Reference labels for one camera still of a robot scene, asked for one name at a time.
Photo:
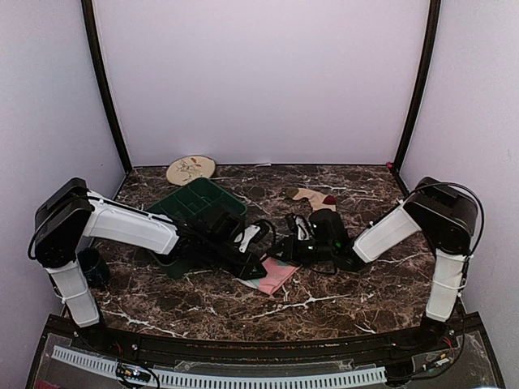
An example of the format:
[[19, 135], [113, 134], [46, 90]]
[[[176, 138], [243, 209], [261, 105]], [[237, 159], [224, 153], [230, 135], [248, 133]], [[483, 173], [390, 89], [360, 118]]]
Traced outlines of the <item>green plastic divider tray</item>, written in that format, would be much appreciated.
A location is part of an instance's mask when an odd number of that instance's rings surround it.
[[[214, 243], [235, 236], [244, 225], [247, 206], [207, 178], [196, 178], [147, 209], [205, 233]], [[222, 267], [225, 260], [197, 237], [181, 236], [169, 254], [154, 254], [160, 269], [171, 279], [191, 270]]]

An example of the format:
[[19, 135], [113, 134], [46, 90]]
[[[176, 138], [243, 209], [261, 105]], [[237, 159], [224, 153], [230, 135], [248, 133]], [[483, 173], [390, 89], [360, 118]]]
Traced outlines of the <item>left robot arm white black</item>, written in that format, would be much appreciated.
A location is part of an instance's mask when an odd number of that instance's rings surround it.
[[139, 247], [179, 275], [215, 267], [240, 280], [264, 278], [264, 261], [250, 246], [277, 233], [265, 219], [247, 224], [246, 215], [244, 203], [207, 178], [139, 210], [89, 190], [84, 179], [74, 177], [37, 209], [28, 257], [49, 274], [73, 323], [84, 329], [84, 342], [108, 353], [114, 334], [101, 325], [100, 308], [79, 264], [79, 244], [92, 238]]

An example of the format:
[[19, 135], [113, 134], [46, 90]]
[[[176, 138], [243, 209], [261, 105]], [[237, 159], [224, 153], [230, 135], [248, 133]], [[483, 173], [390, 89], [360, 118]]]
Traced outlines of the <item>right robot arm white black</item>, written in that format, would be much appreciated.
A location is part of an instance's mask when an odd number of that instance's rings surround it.
[[370, 223], [357, 237], [348, 234], [340, 215], [320, 209], [298, 221], [287, 217], [292, 233], [272, 246], [268, 257], [294, 266], [330, 261], [356, 272], [378, 260], [408, 237], [421, 233], [435, 257], [424, 317], [414, 345], [430, 352], [445, 337], [446, 323], [465, 287], [468, 266], [484, 228], [483, 205], [469, 188], [453, 182], [423, 178], [408, 196]]

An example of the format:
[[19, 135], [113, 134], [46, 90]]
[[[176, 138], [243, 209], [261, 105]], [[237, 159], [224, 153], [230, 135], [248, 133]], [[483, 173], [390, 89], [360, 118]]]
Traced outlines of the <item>pink sock with green patches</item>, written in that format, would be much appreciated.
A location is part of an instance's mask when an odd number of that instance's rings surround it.
[[299, 269], [279, 259], [268, 257], [263, 262], [267, 275], [253, 280], [241, 280], [249, 288], [272, 296]]

